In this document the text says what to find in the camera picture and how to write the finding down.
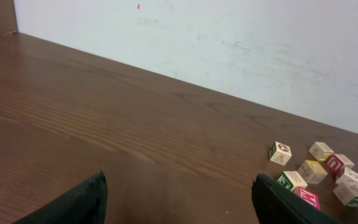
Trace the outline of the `green sided wooden block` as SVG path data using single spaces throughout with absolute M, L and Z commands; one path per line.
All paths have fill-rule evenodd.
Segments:
M 344 206 L 358 207 L 358 185 L 342 182 L 334 188 L 333 193 Z

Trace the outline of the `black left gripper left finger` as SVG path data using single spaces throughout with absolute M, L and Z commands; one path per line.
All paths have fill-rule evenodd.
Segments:
M 106 177 L 100 171 L 14 224 L 103 224 L 107 199 Z

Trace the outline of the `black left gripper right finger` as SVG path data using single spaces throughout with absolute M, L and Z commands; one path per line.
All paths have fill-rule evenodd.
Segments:
M 340 224 L 265 174 L 253 181 L 252 203 L 260 224 Z

